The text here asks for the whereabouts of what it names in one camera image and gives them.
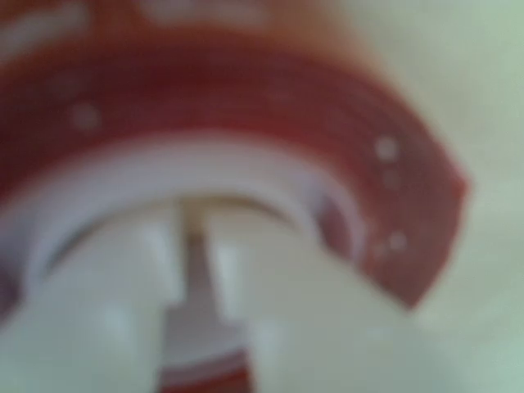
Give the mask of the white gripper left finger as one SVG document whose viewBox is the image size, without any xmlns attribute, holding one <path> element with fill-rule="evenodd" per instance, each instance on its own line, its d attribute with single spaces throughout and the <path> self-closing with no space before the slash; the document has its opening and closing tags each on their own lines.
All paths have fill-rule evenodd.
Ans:
<svg viewBox="0 0 524 393">
<path fill-rule="evenodd" d="M 77 242 L 1 331 L 4 392 L 153 392 L 165 317 L 183 299 L 174 204 Z"/>
</svg>

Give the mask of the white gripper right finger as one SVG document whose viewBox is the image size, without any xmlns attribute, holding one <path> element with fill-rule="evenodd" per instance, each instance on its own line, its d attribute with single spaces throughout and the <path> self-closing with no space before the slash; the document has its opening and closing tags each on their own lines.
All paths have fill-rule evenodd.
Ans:
<svg viewBox="0 0 524 393">
<path fill-rule="evenodd" d="M 447 392 L 450 372 L 399 303 L 275 220 L 211 220 L 225 318 L 247 330 L 258 392 Z"/>
</svg>

